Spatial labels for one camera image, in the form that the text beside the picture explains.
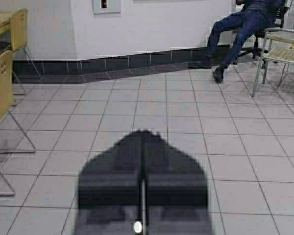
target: white wall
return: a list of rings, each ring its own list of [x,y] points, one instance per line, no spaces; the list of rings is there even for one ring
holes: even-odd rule
[[[213,23],[233,8],[233,0],[121,0],[120,14],[94,15],[92,0],[71,1],[80,60],[204,47]]]
[[[36,60],[204,47],[233,0],[121,0],[121,5],[120,14],[94,15],[92,0],[0,0],[0,10],[29,9],[28,44]],[[224,36],[222,43],[231,43],[232,36]]]
[[[19,8],[29,9],[28,46],[34,59],[77,58],[71,0],[0,0],[0,10]]]

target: dark jacket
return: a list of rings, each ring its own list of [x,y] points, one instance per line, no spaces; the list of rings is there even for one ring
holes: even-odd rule
[[[284,5],[285,0],[243,0],[242,3],[244,4],[244,7],[242,11],[245,11],[250,7],[252,4],[255,4],[257,2],[263,2],[266,6],[266,10],[261,11],[264,13],[265,17],[268,20],[268,27],[274,27],[274,23],[276,21],[276,12],[277,9]]]

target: black shoe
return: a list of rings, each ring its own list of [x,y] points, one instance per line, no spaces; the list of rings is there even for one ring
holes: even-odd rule
[[[223,73],[224,69],[221,69],[220,67],[216,68],[216,70],[212,73],[217,83],[221,83],[223,81]]]
[[[211,63],[210,61],[196,61],[196,62],[189,62],[188,67],[190,69],[205,69],[209,70],[211,69]]]

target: wall switch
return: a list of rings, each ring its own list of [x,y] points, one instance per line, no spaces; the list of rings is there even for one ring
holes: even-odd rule
[[[94,14],[120,13],[121,0],[93,0]]]

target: dark baseboard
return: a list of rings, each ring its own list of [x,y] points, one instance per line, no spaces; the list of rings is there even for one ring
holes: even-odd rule
[[[214,59],[217,61],[223,58],[229,48],[230,45],[219,46]],[[201,47],[84,61],[35,61],[35,65],[42,75],[85,75],[120,70],[134,70],[141,74],[143,68],[196,61],[203,54],[204,47]],[[14,61],[13,70],[20,75],[37,74],[34,67],[26,61]]]

